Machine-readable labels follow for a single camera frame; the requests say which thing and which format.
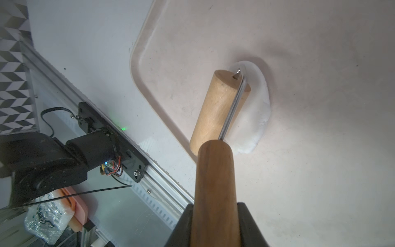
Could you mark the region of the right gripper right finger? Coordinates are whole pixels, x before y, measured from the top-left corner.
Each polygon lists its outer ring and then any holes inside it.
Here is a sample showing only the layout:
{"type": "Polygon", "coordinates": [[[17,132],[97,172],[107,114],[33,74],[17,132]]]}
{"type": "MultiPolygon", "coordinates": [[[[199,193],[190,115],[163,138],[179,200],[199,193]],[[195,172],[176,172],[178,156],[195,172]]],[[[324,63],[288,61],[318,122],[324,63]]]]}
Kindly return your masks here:
{"type": "Polygon", "coordinates": [[[240,224],[241,246],[269,247],[247,205],[245,203],[238,202],[237,206],[240,224]]]}

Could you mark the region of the wooden dough roller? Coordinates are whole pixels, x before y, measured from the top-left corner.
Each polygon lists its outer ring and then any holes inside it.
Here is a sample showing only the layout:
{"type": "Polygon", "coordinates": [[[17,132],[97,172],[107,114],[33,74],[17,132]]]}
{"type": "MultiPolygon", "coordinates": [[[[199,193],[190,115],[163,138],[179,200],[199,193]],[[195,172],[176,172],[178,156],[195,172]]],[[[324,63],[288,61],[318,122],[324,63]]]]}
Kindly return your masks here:
{"type": "Polygon", "coordinates": [[[190,143],[198,157],[192,247],[241,246],[234,157],[224,139],[250,91],[241,69],[213,74],[190,143]]]}

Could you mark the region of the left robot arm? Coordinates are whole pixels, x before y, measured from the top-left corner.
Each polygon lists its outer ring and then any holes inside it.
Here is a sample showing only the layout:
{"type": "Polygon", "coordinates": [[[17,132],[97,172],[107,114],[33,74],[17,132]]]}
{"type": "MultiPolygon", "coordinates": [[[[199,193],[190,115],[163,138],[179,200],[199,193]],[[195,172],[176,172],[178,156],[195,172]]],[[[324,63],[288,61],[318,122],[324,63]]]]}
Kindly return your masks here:
{"type": "Polygon", "coordinates": [[[65,144],[40,132],[2,135],[1,209],[25,206],[56,189],[80,184],[119,151],[119,140],[102,131],[65,144]]]}

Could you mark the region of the beige plastic tray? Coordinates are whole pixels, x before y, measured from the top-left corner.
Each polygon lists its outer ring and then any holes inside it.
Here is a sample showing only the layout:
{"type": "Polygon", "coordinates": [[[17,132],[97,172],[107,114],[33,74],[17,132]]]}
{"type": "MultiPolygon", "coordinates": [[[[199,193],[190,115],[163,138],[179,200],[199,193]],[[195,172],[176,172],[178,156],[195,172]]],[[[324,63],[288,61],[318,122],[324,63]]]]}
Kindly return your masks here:
{"type": "Polygon", "coordinates": [[[154,1],[131,73],[191,158],[214,71],[242,60],[271,116],[234,153],[237,195],[268,243],[394,246],[394,1],[154,1]]]}

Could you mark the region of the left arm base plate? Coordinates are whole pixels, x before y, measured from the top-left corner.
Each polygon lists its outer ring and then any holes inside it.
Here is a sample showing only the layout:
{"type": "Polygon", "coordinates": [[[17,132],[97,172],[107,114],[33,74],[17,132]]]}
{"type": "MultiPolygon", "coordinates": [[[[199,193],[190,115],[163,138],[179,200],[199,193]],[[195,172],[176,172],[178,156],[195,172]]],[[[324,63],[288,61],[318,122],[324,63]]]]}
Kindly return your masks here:
{"type": "Polygon", "coordinates": [[[78,104],[79,127],[89,137],[93,149],[108,153],[109,147],[113,147],[109,160],[120,159],[123,171],[136,183],[144,177],[148,168],[148,159],[127,140],[122,132],[113,128],[93,107],[86,102],[78,104]]]}

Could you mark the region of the white dough ball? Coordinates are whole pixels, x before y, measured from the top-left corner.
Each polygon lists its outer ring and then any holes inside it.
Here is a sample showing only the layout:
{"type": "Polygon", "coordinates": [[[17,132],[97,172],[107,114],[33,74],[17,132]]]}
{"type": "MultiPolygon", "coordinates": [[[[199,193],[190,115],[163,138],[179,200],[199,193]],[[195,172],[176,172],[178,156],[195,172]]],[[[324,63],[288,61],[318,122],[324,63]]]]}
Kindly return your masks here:
{"type": "Polygon", "coordinates": [[[233,124],[227,132],[225,141],[234,154],[251,153],[260,142],[266,124],[271,115],[271,103],[266,79],[261,69],[250,61],[232,64],[229,69],[241,69],[247,76],[251,88],[247,97],[242,97],[238,107],[240,111],[234,115],[233,124]]]}

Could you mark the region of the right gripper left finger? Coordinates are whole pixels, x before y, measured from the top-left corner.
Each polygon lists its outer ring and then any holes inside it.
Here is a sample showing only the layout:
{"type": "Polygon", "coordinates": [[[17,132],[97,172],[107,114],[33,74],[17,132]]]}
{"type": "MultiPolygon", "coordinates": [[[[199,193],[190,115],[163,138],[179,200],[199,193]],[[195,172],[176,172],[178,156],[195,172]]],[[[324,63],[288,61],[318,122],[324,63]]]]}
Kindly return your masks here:
{"type": "Polygon", "coordinates": [[[193,204],[188,204],[177,225],[167,240],[165,247],[189,247],[193,216],[193,204]]]}

